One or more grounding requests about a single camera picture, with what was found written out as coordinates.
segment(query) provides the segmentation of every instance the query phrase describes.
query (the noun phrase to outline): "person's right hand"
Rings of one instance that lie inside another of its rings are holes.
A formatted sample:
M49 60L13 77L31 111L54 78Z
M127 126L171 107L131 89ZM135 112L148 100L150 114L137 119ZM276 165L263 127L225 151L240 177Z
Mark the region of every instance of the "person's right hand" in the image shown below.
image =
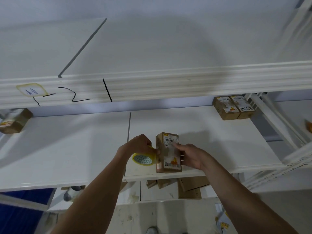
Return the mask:
M182 165L195 168L195 169L200 169L200 170L204 168L201 162L201 157L208 155L206 151L200 148L197 148L193 144L182 145L182 144L175 143L174 146L177 149L184 151L184 161L181 161Z

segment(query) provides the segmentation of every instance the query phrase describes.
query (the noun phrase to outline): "blue surface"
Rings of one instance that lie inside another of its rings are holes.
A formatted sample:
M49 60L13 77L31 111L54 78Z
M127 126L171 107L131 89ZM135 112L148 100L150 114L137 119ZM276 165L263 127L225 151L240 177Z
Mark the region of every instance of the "blue surface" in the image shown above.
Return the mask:
M2 194L47 204L53 189L3 192ZM42 211L0 205L0 234L33 234Z

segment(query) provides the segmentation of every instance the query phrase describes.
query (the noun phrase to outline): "black marker line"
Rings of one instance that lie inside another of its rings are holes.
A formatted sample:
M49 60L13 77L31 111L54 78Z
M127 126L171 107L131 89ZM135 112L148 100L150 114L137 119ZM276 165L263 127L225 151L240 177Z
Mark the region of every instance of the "black marker line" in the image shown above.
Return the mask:
M33 97L33 99L35 100L35 97ZM37 103L38 103L38 101L37 100L35 100ZM38 106L40 106L40 104L38 103ZM41 106L40 106L41 107Z
M99 29L102 27L102 25L107 21L107 18L104 19L104 21L99 25L99 27L96 29L96 31L93 32L93 34L88 38L88 40L84 43L84 45L79 49L79 51L76 53L76 55L71 59L71 61L65 66L65 68L61 71L61 73L57 76L58 78L62 78L62 74L67 70L67 68L74 62L74 60L78 57L78 55L82 52L82 50L87 46L87 44L91 41L91 39L96 35L96 33L99 31Z
M103 79L103 83L104 83L104 85L105 85L105 89L106 89L106 91L107 91L107 94L108 94L108 96L109 96L111 102L113 102L113 101L112 101L112 98L111 98L111 96L110 96L110 93L109 93L109 91L108 91L108 89L107 89L107 86L106 86L106 84L105 84L105 80L104 80L104 79Z
M65 87L58 87L58 88L70 90L69 88L65 88ZM74 102L74 103L75 103L75 102L86 101L86 100L91 100L91 99L98 99L98 98L89 98L89 99L74 101L74 99L75 99L75 97L76 97L76 93L75 93L74 91L72 91L72 92L75 94L74 97L73 97L73 99L72 99L72 102Z
M54 95L54 94L48 94L48 95L44 95L43 97L46 97L46 96L50 96L50 95Z

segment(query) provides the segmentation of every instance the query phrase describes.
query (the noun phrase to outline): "shoe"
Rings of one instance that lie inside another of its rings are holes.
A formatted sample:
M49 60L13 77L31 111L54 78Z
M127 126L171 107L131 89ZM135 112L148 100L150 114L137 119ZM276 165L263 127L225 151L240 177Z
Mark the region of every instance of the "shoe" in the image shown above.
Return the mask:
M150 227L149 229L147 229L146 234L158 234L157 228Z

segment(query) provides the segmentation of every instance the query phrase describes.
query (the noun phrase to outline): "concrete floor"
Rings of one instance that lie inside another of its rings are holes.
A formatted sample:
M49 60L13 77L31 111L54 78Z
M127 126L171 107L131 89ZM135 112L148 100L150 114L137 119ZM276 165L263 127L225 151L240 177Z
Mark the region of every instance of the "concrete floor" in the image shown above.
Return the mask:
M312 190L263 193L260 197L299 234L311 233ZM208 198L120 205L115 208L107 234L145 234L150 226L157 226L162 234L215 234L218 202L218 198ZM227 233L237 232L230 227Z

